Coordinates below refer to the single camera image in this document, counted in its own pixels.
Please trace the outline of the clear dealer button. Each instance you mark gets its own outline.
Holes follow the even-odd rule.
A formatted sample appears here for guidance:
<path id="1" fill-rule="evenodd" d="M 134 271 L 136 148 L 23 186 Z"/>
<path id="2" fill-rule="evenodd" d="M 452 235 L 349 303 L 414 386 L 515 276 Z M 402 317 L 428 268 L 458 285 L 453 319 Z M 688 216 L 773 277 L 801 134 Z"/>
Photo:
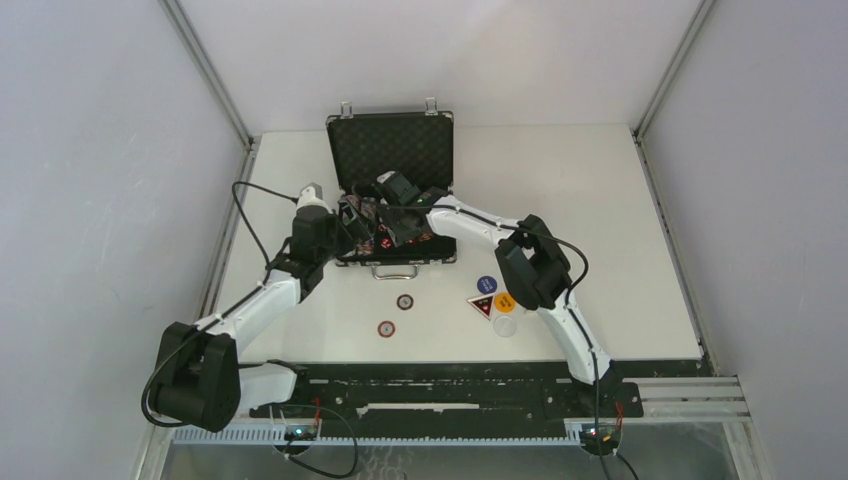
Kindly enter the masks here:
<path id="1" fill-rule="evenodd" d="M 502 338 L 509 338 L 516 334 L 518 324 L 515 319 L 510 316 L 501 315 L 492 321 L 492 326 L 495 333 Z"/>

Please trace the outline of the controller board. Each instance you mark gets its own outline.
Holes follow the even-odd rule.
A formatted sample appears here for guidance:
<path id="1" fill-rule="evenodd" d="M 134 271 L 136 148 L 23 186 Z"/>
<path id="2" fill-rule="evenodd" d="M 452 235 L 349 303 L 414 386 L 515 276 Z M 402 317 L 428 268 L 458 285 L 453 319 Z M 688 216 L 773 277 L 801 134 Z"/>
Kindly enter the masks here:
<path id="1" fill-rule="evenodd" d="M 314 441 L 317 438 L 318 431 L 314 427 L 294 426 L 286 429 L 284 434 L 285 442 L 298 441 Z"/>
<path id="2" fill-rule="evenodd" d="M 611 425 L 600 425 L 597 428 L 593 426 L 586 426 L 580 432 L 580 438 L 585 442 L 600 441 L 602 444 L 610 442 L 619 443 L 621 439 L 621 431 Z"/>

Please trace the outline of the black aluminium poker case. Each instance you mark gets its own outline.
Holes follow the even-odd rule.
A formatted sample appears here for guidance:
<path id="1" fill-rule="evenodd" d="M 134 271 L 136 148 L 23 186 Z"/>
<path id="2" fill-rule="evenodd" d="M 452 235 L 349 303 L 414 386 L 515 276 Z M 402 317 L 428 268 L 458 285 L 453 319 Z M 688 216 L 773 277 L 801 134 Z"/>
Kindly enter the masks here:
<path id="1" fill-rule="evenodd" d="M 402 173 L 426 190 L 451 191 L 454 183 L 454 116 L 429 98 L 422 111 L 356 114 L 345 102 L 325 122 L 341 198 L 356 202 L 375 221 L 375 235 L 354 255 L 337 258 L 339 267 L 367 267 L 378 281 L 412 280 L 423 265 L 451 264 L 457 242 L 437 236 L 414 245 L 395 247 L 381 225 L 374 187 L 379 175 Z"/>

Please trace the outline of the orange black poker chip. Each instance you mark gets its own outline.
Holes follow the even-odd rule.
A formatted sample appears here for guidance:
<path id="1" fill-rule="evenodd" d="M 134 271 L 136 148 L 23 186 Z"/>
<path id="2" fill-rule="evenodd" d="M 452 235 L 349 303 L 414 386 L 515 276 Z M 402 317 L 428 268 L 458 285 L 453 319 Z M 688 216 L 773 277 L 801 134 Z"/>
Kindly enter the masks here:
<path id="1" fill-rule="evenodd" d="M 410 310 L 414 306 L 414 298 L 409 294 L 399 295 L 396 299 L 396 306 L 402 310 Z"/>

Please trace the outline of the red triangular all-in button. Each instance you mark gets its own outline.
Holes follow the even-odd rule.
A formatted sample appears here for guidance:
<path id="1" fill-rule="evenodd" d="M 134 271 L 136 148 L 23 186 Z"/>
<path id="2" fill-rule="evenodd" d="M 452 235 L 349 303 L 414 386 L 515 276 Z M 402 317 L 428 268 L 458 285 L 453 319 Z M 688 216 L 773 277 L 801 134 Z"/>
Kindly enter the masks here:
<path id="1" fill-rule="evenodd" d="M 494 295 L 482 295 L 467 300 L 467 303 L 487 320 L 491 319 Z"/>

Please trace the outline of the red poker chip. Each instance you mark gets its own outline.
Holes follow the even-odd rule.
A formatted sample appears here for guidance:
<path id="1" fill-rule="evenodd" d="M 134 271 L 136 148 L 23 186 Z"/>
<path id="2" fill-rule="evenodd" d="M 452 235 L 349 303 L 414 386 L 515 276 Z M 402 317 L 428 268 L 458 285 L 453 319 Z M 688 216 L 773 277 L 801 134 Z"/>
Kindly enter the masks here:
<path id="1" fill-rule="evenodd" d="M 382 321 L 378 324 L 378 335 L 381 338 L 391 338 L 396 332 L 396 326 L 391 321 Z"/>

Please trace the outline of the left controller board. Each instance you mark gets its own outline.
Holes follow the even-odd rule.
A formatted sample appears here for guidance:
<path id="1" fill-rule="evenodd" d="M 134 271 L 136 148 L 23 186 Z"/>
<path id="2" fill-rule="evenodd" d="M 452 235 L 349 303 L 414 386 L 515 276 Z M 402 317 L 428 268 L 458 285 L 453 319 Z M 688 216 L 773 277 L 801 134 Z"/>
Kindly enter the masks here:
<path id="1" fill-rule="evenodd" d="M 284 434 L 285 442 L 298 441 L 314 441 L 317 438 L 318 431 L 314 427 L 294 426 L 286 429 Z"/>

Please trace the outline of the right controller board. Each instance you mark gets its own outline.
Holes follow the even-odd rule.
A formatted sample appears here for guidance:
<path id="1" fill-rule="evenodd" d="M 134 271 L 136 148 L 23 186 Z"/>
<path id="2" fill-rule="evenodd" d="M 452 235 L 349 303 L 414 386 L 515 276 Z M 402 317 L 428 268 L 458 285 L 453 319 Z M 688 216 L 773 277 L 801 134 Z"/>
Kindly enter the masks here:
<path id="1" fill-rule="evenodd" d="M 619 443 L 621 439 L 621 431 L 611 425 L 600 425 L 597 428 L 593 426 L 586 426 L 580 432 L 580 438 L 585 442 L 600 441 L 602 444 L 610 442 Z"/>

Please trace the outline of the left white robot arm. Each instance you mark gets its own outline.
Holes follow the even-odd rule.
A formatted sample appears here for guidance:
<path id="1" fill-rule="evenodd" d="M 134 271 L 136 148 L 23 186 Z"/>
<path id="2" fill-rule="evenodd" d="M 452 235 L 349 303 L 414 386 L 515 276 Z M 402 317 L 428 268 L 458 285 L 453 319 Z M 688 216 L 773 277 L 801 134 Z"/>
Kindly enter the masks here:
<path id="1" fill-rule="evenodd" d="M 193 324 L 175 322 L 162 334 L 156 366 L 142 389 L 146 420 L 175 428 L 224 429 L 238 414 L 275 404 L 290 417 L 311 407 L 311 388 L 281 360 L 242 367 L 240 356 L 268 326 L 302 303 L 321 282 L 325 265 L 356 249 L 374 234 L 372 222 L 319 200 L 296 209 L 292 231 L 262 281 L 222 313 Z"/>

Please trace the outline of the blue small blind button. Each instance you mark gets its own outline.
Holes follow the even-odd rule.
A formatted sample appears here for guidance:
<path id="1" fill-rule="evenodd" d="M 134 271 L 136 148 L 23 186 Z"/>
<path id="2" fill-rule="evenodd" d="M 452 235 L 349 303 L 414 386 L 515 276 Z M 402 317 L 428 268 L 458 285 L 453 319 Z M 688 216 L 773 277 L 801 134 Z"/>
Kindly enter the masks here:
<path id="1" fill-rule="evenodd" d="M 484 275 L 478 278 L 476 287 L 480 294 L 491 295 L 497 292 L 498 282 L 493 276 Z"/>

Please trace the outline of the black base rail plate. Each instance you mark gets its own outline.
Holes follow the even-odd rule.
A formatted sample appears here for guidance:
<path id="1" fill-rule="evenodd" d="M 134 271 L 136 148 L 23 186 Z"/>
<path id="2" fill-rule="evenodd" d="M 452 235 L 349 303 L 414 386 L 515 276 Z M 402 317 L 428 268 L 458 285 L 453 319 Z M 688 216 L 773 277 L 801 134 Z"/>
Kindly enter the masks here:
<path id="1" fill-rule="evenodd" d="M 305 363 L 287 418 L 319 418 L 332 433 L 469 434 L 473 437 L 553 434 L 567 419 L 644 414 L 638 378 L 711 377 L 699 360 L 618 361 L 623 380 L 602 393 L 582 387 L 563 361 L 507 363 Z"/>

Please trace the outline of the orange big blind button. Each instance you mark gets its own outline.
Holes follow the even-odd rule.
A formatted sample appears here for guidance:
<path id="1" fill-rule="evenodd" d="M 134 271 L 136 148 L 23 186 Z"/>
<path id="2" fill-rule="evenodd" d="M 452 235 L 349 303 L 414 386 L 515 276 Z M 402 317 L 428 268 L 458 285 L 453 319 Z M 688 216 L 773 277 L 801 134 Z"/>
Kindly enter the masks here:
<path id="1" fill-rule="evenodd" d="M 495 295 L 493 305 L 498 312 L 511 313 L 516 308 L 516 301 L 508 292 L 501 292 Z"/>

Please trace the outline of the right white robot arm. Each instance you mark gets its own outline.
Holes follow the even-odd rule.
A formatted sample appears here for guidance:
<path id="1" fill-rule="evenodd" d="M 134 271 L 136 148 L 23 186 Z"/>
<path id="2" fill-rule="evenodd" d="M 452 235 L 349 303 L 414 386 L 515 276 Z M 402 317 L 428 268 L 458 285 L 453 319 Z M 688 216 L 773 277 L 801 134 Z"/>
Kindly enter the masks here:
<path id="1" fill-rule="evenodd" d="M 592 333 L 574 296 L 588 271 L 572 279 L 562 248 L 577 253 L 587 265 L 582 251 L 555 238 L 536 215 L 523 220 L 499 217 L 439 188 L 422 191 L 396 171 L 379 176 L 374 187 L 379 195 L 378 214 L 398 242 L 427 232 L 490 248 L 506 292 L 544 321 L 565 356 L 569 375 L 582 383 L 577 391 L 582 410 L 602 416 L 616 405 L 616 387 L 623 377 Z"/>

